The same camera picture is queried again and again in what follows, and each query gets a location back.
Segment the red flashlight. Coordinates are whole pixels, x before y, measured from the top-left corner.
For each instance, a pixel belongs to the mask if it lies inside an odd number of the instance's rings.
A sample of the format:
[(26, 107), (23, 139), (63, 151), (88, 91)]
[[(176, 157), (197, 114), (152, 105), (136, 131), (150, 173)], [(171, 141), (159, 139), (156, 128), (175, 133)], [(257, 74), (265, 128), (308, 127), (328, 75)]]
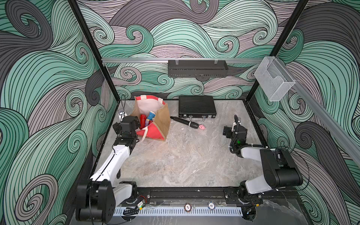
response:
[(140, 129), (145, 128), (147, 116), (145, 114), (140, 115)]

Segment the red jute tote bag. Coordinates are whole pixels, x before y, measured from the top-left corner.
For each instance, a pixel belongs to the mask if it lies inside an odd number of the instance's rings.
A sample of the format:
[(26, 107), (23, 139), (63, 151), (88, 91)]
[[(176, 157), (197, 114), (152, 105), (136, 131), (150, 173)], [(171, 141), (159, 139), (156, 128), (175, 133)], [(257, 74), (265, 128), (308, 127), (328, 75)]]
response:
[(150, 111), (154, 111), (156, 116), (154, 120), (146, 119), (146, 126), (143, 129), (137, 129), (140, 142), (146, 138), (165, 141), (170, 129), (170, 112), (168, 104), (161, 98), (153, 95), (141, 95), (135, 97), (135, 106), (132, 116), (140, 118), (141, 114), (148, 117)]

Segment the small blue object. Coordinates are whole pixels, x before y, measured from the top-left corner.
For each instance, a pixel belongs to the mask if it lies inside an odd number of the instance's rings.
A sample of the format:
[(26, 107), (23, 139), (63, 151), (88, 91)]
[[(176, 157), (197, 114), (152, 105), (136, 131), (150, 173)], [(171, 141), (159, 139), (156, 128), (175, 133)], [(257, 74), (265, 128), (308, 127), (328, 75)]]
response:
[(156, 116), (156, 113), (154, 111), (150, 111), (148, 114), (147, 120), (152, 121), (152, 120), (154, 120), (155, 116)]

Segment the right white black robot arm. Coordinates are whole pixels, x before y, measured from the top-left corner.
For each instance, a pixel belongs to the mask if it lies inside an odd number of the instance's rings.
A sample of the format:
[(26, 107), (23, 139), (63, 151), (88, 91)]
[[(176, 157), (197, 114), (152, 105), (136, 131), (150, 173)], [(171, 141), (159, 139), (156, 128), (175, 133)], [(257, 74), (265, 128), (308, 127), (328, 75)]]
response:
[(270, 149), (262, 145), (246, 144), (247, 129), (236, 124), (232, 127), (225, 126), (223, 135), (230, 139), (229, 150), (232, 154), (260, 162), (262, 165), (262, 175), (241, 182), (240, 197), (303, 184), (300, 170), (284, 147)]

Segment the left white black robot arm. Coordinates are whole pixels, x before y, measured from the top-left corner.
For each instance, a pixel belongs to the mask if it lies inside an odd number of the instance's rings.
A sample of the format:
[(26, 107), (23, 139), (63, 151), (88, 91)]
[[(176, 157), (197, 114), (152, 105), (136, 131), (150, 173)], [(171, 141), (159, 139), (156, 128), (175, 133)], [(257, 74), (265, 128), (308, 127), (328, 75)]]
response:
[(137, 144), (139, 128), (140, 121), (136, 116), (125, 116), (120, 123), (113, 125), (118, 136), (110, 155), (88, 180), (79, 182), (77, 186), (77, 221), (110, 222), (116, 206), (132, 197), (136, 184), (116, 183), (116, 180), (120, 178), (119, 171)]

